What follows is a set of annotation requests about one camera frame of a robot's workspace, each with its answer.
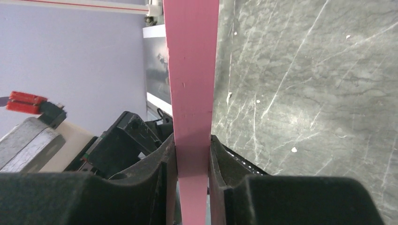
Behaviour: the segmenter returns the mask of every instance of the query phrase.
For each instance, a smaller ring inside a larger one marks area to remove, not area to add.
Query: white speck
[[[227,105],[230,104],[230,98],[231,98],[231,96],[232,96],[232,92],[228,92],[228,95],[227,95]]]

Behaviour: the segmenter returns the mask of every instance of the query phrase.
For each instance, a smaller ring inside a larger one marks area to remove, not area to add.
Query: red stripe
[[[53,2],[53,1],[40,1],[40,0],[21,0],[21,1],[32,1],[32,2],[41,2],[41,3],[51,3],[51,4],[67,5],[67,6],[88,6],[88,7],[96,7],[96,8],[112,8],[112,9],[125,9],[125,10],[135,10],[135,11],[149,12],[149,9],[138,9],[138,8],[122,8],[122,7],[110,7],[110,6],[95,6],[95,5],[85,5],[85,4],[75,4],[75,3],[63,3],[63,2]]]

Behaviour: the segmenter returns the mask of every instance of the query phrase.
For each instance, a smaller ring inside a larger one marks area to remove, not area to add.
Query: white tube
[[[162,14],[160,6],[133,5],[97,0],[0,0],[0,3],[53,8],[85,9],[102,12],[143,14],[150,16],[159,16]]]

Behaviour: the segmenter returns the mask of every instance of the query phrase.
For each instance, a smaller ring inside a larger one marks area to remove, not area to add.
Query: pink rectangular stick
[[[184,225],[206,222],[218,0],[164,0]]]

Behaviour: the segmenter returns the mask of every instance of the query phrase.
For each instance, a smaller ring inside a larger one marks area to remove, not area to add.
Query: lavender wall
[[[48,97],[96,135],[124,110],[145,119],[143,26],[142,15],[0,5],[0,97]],[[28,116],[0,108],[0,138]]]

